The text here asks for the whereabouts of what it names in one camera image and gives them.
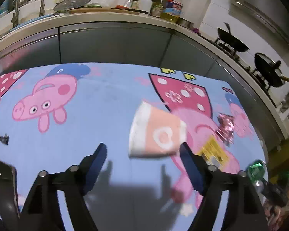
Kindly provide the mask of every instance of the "pig snout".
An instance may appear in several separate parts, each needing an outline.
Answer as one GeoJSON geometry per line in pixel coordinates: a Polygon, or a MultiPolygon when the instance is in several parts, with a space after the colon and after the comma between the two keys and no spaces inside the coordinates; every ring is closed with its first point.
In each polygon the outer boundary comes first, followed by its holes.
{"type": "Polygon", "coordinates": [[[13,109],[13,118],[14,118],[15,120],[19,120],[19,119],[21,118],[24,110],[25,110],[25,105],[24,105],[24,103],[21,102],[21,101],[18,102],[18,103],[15,105],[14,109],[13,109]]]}

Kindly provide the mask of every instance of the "yellow packet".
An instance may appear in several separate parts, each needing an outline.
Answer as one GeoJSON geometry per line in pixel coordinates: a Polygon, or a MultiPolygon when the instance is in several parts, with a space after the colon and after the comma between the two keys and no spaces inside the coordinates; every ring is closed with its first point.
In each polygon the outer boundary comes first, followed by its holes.
{"type": "Polygon", "coordinates": [[[202,156],[207,164],[215,165],[219,169],[222,169],[229,159],[214,136],[209,138],[197,155],[202,156]]]}

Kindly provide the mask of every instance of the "cartoon tablecloth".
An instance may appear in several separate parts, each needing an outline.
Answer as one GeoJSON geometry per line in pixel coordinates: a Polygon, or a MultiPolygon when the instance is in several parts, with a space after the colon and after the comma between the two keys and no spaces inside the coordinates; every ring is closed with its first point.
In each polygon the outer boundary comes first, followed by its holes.
{"type": "MultiPolygon", "coordinates": [[[[57,173],[106,144],[107,159],[84,198],[101,231],[184,231],[201,203],[178,156],[129,159],[129,133],[142,101],[178,116],[197,153],[214,135],[229,158],[222,170],[237,173],[264,160],[239,100],[223,81],[169,69],[129,64],[73,63],[0,76],[0,160],[17,170],[20,208],[41,170],[57,173]],[[233,144],[215,134],[218,113],[234,116],[233,144]]],[[[58,192],[67,231],[73,230],[58,192]]],[[[214,230],[220,230],[227,192],[214,230]]]]}

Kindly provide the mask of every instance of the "white star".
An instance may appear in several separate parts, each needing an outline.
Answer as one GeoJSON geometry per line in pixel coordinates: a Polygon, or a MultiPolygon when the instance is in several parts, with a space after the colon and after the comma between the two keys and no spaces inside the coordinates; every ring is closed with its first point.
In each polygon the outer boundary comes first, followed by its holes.
{"type": "Polygon", "coordinates": [[[189,203],[183,203],[180,209],[180,214],[188,217],[192,213],[194,213],[193,205],[189,203]]]}

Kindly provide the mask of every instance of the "faucet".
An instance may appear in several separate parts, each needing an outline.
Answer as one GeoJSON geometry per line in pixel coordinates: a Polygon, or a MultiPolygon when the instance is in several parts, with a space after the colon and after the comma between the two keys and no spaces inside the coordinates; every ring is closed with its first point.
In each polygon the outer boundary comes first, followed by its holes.
{"type": "MultiPolygon", "coordinates": [[[[13,23],[13,28],[16,27],[19,24],[19,11],[18,11],[18,4],[19,0],[16,0],[15,2],[15,12],[13,14],[13,18],[12,18],[12,23],[13,23]]],[[[39,16],[43,16],[45,13],[44,10],[44,0],[41,0],[41,6],[40,6],[40,15],[39,16]]]]}

